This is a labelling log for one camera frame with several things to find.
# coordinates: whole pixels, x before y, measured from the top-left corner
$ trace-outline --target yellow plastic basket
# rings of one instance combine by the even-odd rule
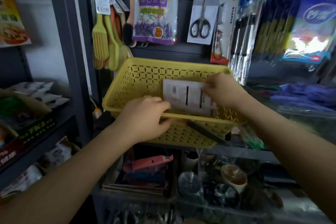
[[[134,98],[140,98],[146,95],[162,97],[163,79],[202,82],[209,75],[219,72],[232,73],[229,68],[222,65],[130,58],[124,62],[118,75],[111,83],[103,99],[103,108],[110,111],[112,116],[116,117],[124,105]],[[224,138],[234,126],[241,125],[245,122],[241,114],[222,107],[217,108],[215,118],[171,112],[162,114],[162,118],[168,117],[176,119],[170,129],[160,137],[148,142],[210,148],[214,146],[216,142],[187,126],[187,120],[197,122],[199,125],[222,138]]]

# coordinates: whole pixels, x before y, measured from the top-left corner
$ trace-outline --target snack bag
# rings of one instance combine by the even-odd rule
[[[330,59],[336,28],[336,0],[299,0],[281,61],[320,64]]]
[[[179,0],[135,0],[133,40],[174,44]]]
[[[0,48],[31,44],[14,0],[0,0]]]

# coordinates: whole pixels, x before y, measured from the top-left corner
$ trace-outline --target cardboard box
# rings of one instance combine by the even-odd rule
[[[23,94],[0,89],[0,97],[12,96],[17,96],[32,111],[42,117],[23,128],[15,131],[11,130],[15,139],[0,149],[0,167],[10,159],[14,158],[17,154],[23,152],[23,150],[30,146],[33,142],[39,140],[44,133],[49,131],[56,124],[54,120],[54,112],[52,112],[52,110],[43,102]]]

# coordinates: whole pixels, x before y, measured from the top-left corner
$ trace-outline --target white product package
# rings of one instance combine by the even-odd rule
[[[163,99],[172,110],[182,110],[187,114],[214,117],[216,103],[202,92],[202,82],[163,80]]]

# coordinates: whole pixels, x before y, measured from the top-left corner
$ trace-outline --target purple package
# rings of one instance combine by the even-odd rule
[[[133,40],[174,44],[179,0],[135,0]]]

